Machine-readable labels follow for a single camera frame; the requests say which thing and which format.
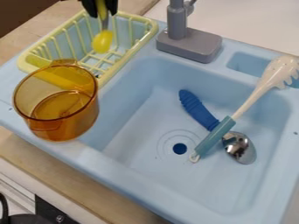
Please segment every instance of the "blue drain hole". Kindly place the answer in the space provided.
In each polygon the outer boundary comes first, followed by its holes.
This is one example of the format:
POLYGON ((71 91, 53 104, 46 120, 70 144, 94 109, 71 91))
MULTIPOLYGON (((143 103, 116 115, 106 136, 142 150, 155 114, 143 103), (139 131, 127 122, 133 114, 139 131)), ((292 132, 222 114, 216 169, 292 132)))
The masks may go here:
POLYGON ((176 143, 173 145, 173 152, 178 155, 183 155, 187 152, 187 146, 184 143, 176 143))

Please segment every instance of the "dish rack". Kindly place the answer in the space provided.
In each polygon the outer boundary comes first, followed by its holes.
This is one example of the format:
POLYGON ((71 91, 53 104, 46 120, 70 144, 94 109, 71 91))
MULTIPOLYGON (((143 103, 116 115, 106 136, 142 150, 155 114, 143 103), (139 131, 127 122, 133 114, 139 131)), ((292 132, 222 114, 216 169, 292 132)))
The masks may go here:
POLYGON ((17 66, 29 74, 53 60, 76 59, 102 87, 157 33, 158 25, 146 17, 118 12, 109 19, 108 29, 114 32, 113 44, 107 53, 98 54, 92 41, 101 32, 101 21, 83 10, 23 52, 17 66))

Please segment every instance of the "toy sink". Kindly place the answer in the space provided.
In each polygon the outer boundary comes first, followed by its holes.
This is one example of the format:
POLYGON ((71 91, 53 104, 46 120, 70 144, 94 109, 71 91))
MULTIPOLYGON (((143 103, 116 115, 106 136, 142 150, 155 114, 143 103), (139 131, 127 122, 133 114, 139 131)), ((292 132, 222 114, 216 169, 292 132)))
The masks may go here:
POLYGON ((188 157, 207 131, 178 99, 178 91, 188 89, 222 119, 246 100, 277 56, 224 39, 217 58, 204 65, 159 52, 152 39, 101 89, 93 128, 66 143, 38 139, 12 109, 12 91, 25 76, 13 59, 0 70, 1 124, 171 222, 281 223, 299 173, 299 85, 271 91, 238 121, 234 130, 246 133, 257 150, 251 165, 237 164, 220 144, 192 164, 188 157), (176 144, 186 152, 175 153, 176 144))

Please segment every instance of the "sink drain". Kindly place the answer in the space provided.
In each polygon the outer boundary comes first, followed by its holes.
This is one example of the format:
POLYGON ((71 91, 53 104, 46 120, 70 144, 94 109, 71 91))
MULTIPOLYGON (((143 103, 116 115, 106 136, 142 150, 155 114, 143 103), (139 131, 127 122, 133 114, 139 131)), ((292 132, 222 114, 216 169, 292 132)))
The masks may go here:
POLYGON ((200 143, 200 137, 187 129, 174 129, 162 135, 156 146, 156 159, 184 164, 200 143))
POLYGON ((178 155, 183 155, 187 152, 187 146, 184 143, 176 143, 173 145, 173 152, 178 155))

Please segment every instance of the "gray faucet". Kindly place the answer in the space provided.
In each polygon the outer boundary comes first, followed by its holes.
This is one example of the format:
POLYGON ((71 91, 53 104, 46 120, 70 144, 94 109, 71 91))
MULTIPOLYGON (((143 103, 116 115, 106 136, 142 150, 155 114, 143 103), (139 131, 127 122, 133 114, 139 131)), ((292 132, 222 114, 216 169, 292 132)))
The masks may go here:
POLYGON ((187 17, 193 13, 196 0, 170 0, 167 7, 168 36, 170 39, 183 39, 187 32, 187 17))
POLYGON ((156 48, 201 63, 210 63, 219 52, 222 38, 187 27, 187 17, 197 0, 170 0, 167 7, 167 30, 156 39, 156 48))

